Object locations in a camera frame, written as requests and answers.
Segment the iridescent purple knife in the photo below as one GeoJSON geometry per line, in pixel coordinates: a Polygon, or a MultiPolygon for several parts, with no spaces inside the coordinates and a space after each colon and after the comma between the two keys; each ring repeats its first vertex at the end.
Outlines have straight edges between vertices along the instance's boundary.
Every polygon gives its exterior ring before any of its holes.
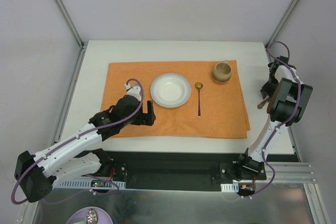
{"type": "Polygon", "coordinates": [[[257,109],[262,109],[265,104],[269,101],[270,97],[267,95],[262,102],[257,105],[257,109]]]}

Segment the white ceramic plate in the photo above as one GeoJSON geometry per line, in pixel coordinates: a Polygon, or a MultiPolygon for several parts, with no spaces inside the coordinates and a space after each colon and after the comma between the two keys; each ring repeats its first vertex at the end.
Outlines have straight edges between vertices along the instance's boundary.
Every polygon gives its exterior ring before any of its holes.
{"type": "Polygon", "coordinates": [[[165,73],[154,79],[150,87],[152,99],[165,108],[184,105],[191,96],[189,81],[177,73],[165,73]]]}

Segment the orange cloth placemat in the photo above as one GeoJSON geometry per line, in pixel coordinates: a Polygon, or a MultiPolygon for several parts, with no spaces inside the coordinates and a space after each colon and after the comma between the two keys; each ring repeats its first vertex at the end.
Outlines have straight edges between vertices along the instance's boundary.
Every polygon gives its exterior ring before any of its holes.
{"type": "Polygon", "coordinates": [[[106,110],[126,94],[125,83],[137,79],[150,100],[150,86],[165,73],[177,73],[191,85],[191,96],[182,106],[164,108],[153,104],[156,120],[152,126],[130,125],[118,137],[201,136],[212,138],[247,138],[250,130],[244,96],[240,86],[237,61],[230,60],[232,76],[220,84],[213,80],[216,61],[118,62],[108,65],[101,109],[106,110]],[[201,117],[198,117],[198,91],[201,82],[201,117]]]}

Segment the beige ceramic mug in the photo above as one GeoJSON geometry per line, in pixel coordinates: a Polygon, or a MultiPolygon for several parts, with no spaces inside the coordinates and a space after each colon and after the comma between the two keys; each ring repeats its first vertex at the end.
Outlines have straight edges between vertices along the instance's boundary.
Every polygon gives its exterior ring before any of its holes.
{"type": "Polygon", "coordinates": [[[213,80],[217,83],[223,84],[230,80],[232,76],[232,68],[228,60],[216,64],[212,70],[213,80]]]}

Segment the gold purple spoon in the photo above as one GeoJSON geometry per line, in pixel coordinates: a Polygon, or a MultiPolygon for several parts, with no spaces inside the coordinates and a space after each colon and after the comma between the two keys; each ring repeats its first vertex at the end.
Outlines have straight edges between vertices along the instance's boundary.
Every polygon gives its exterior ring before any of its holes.
{"type": "Polygon", "coordinates": [[[201,82],[196,82],[195,87],[198,91],[198,117],[201,117],[201,89],[203,87],[203,84],[201,82]]]}

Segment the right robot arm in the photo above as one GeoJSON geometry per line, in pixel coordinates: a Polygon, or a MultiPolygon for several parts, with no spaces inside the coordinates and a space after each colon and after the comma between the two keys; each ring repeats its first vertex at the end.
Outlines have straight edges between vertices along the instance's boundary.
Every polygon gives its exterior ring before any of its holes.
{"type": "Polygon", "coordinates": [[[261,174],[270,149],[282,132],[301,120],[313,92],[312,86],[299,79],[288,57],[276,57],[268,67],[269,79],[261,89],[269,96],[267,121],[257,139],[234,165],[237,180],[253,179],[261,174]]]}

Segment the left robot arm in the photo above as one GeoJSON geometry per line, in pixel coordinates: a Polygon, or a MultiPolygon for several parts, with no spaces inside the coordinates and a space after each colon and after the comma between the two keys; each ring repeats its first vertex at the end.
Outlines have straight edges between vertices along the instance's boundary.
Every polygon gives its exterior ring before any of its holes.
{"type": "Polygon", "coordinates": [[[57,185],[78,176],[98,174],[105,176],[115,172],[116,165],[101,148],[83,157],[78,154],[89,147],[117,135],[128,125],[152,126],[156,119],[153,102],[147,101],[147,112],[142,102],[132,95],[125,95],[117,104],[96,113],[73,136],[35,154],[24,151],[18,156],[14,177],[17,180],[12,203],[18,204],[15,193],[20,188],[28,202],[46,197],[57,185]]]}

